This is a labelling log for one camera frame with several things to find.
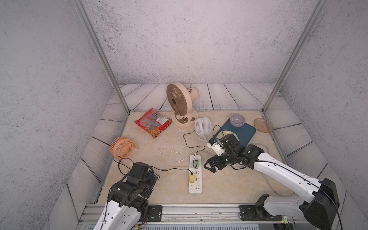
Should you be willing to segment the white power strip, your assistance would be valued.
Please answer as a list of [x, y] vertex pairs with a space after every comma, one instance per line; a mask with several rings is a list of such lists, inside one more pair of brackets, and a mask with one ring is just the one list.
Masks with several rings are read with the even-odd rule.
[[[198, 169], [193, 168], [193, 160], [198, 159], [200, 166]], [[202, 158], [200, 155], [191, 155], [189, 158], [189, 170], [190, 173], [195, 175], [194, 183], [188, 183], [188, 191], [190, 194], [202, 193]]]

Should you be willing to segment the green plug adapter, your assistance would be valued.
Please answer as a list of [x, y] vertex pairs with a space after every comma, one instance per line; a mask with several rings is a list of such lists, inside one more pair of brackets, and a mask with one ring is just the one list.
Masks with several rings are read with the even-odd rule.
[[194, 169], [198, 169], [199, 166], [200, 166], [200, 163], [199, 163], [198, 159], [194, 159], [193, 160], [193, 168]]

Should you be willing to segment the yellow plug adapter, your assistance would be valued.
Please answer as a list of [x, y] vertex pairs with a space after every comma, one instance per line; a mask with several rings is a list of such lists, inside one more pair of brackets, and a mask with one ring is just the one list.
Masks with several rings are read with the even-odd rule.
[[190, 183], [194, 183], [194, 181], [195, 181], [195, 175], [193, 173], [190, 173], [190, 175], [189, 175], [189, 182]]

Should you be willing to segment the red snack bag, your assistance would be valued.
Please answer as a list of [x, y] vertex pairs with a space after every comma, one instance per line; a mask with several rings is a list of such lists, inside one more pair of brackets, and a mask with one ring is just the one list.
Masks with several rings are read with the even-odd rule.
[[153, 138], [156, 138], [161, 132], [167, 129], [173, 121], [168, 116], [151, 108], [140, 119], [134, 122], [147, 131]]

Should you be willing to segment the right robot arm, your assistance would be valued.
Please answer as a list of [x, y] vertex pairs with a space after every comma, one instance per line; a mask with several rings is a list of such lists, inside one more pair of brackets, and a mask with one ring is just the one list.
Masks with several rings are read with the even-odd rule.
[[336, 185], [328, 178], [319, 180], [281, 163], [256, 145], [243, 146], [233, 134], [222, 139], [211, 138], [207, 146], [215, 152], [204, 168], [216, 172], [226, 166], [240, 165], [270, 176], [291, 189], [296, 196], [262, 195], [255, 204], [259, 219], [289, 216], [308, 221], [320, 230], [331, 229], [338, 213]]

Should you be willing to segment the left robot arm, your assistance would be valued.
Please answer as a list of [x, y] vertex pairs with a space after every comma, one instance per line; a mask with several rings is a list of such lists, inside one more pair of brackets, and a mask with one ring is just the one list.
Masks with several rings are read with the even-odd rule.
[[159, 176], [148, 164], [137, 162], [113, 184], [95, 230], [130, 230], [148, 218], [150, 197]]

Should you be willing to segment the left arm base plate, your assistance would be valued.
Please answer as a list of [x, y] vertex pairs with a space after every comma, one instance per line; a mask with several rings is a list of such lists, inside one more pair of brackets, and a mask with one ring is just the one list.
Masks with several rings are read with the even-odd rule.
[[149, 205], [147, 222], [161, 222], [163, 206]]

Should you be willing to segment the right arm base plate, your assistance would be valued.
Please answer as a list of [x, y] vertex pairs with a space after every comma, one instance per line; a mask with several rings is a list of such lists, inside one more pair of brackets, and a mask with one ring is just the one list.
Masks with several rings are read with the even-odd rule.
[[242, 221], [279, 221], [283, 220], [282, 216], [271, 216], [264, 208], [256, 205], [240, 205], [239, 218]]

